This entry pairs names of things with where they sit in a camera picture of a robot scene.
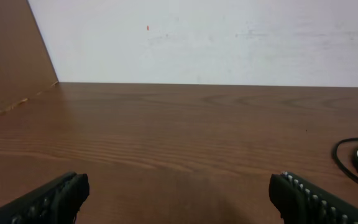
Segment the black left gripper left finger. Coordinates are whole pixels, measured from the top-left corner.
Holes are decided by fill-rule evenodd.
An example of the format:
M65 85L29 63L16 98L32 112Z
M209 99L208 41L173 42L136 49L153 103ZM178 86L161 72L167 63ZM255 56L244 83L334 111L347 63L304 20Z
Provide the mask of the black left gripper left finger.
M0 224L73 224L89 194L88 176L68 172L0 207Z

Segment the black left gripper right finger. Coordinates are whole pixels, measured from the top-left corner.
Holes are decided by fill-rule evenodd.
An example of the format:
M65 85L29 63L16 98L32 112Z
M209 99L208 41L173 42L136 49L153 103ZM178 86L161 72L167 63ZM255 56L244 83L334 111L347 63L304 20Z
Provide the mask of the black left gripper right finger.
M358 208L294 173L271 175L268 192L285 224L358 224Z

